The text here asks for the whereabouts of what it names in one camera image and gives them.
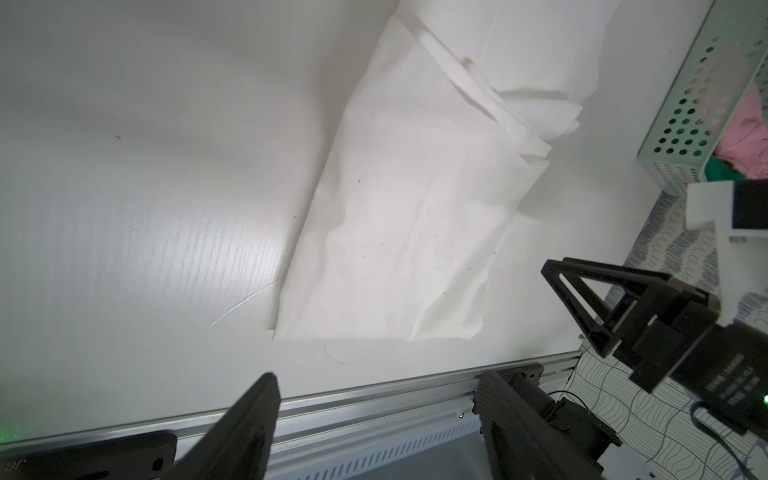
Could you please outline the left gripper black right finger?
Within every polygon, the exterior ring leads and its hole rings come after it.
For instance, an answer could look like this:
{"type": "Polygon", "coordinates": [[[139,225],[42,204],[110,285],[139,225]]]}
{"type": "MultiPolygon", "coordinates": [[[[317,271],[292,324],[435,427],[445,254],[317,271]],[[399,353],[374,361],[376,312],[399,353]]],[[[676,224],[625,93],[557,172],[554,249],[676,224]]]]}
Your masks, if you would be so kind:
{"type": "Polygon", "coordinates": [[[494,479],[598,479],[596,467],[548,426],[494,371],[481,374],[474,401],[494,479]]]}

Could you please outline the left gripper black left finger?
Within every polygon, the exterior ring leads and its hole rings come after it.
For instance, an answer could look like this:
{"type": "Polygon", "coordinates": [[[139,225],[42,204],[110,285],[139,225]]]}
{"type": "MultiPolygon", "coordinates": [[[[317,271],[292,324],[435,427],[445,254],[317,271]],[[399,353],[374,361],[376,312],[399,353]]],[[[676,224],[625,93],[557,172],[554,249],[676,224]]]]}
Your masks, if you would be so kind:
{"type": "Polygon", "coordinates": [[[263,374],[165,479],[262,479],[267,471],[281,396],[275,374],[263,374]]]}

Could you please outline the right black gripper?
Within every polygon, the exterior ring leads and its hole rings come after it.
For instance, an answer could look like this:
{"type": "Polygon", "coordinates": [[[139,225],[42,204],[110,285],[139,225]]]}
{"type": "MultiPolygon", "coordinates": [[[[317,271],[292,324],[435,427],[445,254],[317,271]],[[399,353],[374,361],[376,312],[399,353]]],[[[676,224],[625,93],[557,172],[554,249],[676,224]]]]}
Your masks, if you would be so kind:
{"type": "Polygon", "coordinates": [[[719,325],[714,295],[669,274],[575,258],[548,260],[541,274],[597,353],[619,343],[617,359],[643,390],[669,378],[738,433],[767,433],[767,334],[719,325]],[[588,281],[623,295],[611,307],[588,281]]]}

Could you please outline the white t-shirt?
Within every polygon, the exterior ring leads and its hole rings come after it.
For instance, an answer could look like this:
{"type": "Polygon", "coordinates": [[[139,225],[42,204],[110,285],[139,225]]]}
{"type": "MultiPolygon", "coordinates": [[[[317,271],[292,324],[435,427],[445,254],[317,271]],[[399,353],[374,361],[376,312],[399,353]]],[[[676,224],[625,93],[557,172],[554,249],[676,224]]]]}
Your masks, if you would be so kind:
{"type": "Polygon", "coordinates": [[[403,1],[347,103],[279,341],[476,335],[517,207],[596,90],[614,1],[403,1]]]}

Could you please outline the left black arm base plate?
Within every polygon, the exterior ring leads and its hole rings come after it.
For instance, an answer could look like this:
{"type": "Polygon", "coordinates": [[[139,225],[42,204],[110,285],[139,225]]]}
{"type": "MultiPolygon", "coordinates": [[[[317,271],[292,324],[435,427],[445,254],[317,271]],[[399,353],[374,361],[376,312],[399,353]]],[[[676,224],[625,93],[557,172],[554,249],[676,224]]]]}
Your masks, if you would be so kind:
{"type": "Polygon", "coordinates": [[[3,479],[158,479],[174,464],[177,437],[154,432],[1,458],[3,479]]]}

